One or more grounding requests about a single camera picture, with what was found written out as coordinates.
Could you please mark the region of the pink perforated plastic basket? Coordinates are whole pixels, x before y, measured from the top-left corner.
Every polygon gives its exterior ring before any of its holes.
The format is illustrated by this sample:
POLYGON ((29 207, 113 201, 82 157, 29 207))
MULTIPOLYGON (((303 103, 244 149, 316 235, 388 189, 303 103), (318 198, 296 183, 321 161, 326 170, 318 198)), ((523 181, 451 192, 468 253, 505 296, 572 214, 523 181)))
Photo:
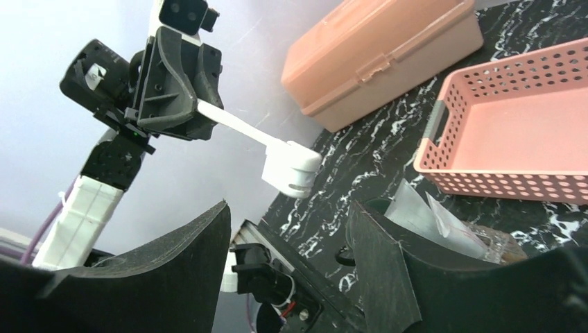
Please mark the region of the pink perforated plastic basket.
POLYGON ((444 80, 414 170, 446 194, 587 203, 587 40, 444 80))

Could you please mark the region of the white toothpaste tube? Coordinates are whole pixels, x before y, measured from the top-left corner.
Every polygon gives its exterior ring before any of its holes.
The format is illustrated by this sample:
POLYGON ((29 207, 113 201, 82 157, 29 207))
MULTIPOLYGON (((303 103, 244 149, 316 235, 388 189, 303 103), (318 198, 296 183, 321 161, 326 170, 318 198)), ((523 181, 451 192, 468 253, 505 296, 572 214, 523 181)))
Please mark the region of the white toothpaste tube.
POLYGON ((487 246, 457 217, 427 194, 429 207, 435 217, 438 231, 448 243, 447 248, 470 257, 480 257, 487 246))
POLYGON ((438 231, 435 217, 426 199, 423 199, 406 180, 399 183, 390 207, 384 214, 396 225, 418 234, 433 243, 447 248, 448 243, 438 231))

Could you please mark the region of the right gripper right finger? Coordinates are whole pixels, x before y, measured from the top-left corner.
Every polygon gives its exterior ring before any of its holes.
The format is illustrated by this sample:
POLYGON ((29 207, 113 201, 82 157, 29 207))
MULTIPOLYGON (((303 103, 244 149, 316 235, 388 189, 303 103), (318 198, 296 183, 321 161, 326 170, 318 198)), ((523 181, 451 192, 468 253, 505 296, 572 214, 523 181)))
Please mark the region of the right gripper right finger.
POLYGON ((439 246, 353 203, 347 229, 369 332, 586 332, 587 249, 506 266, 439 246))

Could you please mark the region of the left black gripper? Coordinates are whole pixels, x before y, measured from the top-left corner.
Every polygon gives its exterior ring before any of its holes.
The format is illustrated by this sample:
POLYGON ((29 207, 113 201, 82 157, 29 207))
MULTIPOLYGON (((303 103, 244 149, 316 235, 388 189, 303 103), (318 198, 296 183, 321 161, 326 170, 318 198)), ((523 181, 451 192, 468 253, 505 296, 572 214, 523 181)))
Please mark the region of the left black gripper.
POLYGON ((220 50, 208 44, 196 46, 182 41, 180 33, 158 28, 131 58, 129 106, 133 111, 128 118, 143 131, 168 130, 188 121, 180 127, 181 134, 188 139, 210 139, 216 122, 193 114, 197 98, 224 109, 218 92, 221 60, 220 50))

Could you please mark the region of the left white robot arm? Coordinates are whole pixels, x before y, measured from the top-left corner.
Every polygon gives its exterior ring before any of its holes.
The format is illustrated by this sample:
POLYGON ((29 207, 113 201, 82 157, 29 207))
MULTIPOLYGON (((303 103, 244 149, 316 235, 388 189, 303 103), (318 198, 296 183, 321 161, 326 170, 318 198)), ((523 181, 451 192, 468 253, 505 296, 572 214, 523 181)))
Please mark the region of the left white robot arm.
POLYGON ((215 122, 197 102, 223 102, 222 53, 160 27, 130 60, 99 40, 76 55, 60 91, 107 126, 71 187, 32 265, 45 270, 82 266, 137 177, 152 138, 208 140, 215 122))

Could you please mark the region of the clear acrylic holder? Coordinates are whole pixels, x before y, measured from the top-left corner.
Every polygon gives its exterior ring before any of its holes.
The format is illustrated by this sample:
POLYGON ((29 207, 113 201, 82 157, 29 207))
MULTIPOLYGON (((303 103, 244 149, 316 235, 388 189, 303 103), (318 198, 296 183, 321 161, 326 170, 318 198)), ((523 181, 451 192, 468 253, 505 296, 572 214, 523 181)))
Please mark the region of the clear acrylic holder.
POLYGON ((506 266, 528 259, 511 234, 470 222, 465 225, 488 247, 483 258, 486 262, 506 266))

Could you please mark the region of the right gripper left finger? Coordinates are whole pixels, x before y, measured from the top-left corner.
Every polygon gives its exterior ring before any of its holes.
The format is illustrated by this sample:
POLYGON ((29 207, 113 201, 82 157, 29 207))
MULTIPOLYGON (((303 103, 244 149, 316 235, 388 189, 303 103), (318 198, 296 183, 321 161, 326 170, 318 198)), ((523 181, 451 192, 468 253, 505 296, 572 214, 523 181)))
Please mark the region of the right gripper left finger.
POLYGON ((217 203, 147 244, 91 266, 1 261, 2 332, 210 332, 231 237, 217 203))

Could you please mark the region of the dark green mug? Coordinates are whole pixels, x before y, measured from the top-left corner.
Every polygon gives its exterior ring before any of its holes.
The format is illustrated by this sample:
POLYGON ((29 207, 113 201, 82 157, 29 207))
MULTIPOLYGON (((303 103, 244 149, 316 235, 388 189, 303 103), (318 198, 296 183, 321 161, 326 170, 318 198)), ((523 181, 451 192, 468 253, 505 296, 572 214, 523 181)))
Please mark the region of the dark green mug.
MULTIPOLYGON (((387 198, 373 198, 363 202, 364 205, 367 205, 368 207, 375 209, 378 213, 382 215, 386 213, 391 203, 392 200, 387 198)), ((356 266, 352 250, 352 238, 350 234, 349 221, 345 224, 345 243, 341 248, 339 248, 335 252, 334 259, 338 264, 343 266, 356 266)))

